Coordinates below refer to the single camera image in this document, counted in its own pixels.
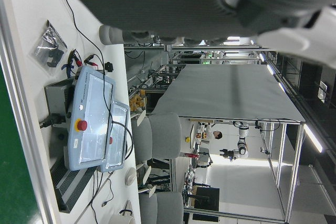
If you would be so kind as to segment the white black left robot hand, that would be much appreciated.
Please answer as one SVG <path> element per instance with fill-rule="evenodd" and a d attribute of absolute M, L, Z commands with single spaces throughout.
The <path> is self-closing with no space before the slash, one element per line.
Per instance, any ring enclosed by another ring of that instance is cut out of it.
<path fill-rule="evenodd" d="M 103 24 L 170 42 L 251 37 L 263 47 L 335 67 L 335 0 L 80 0 Z"/>

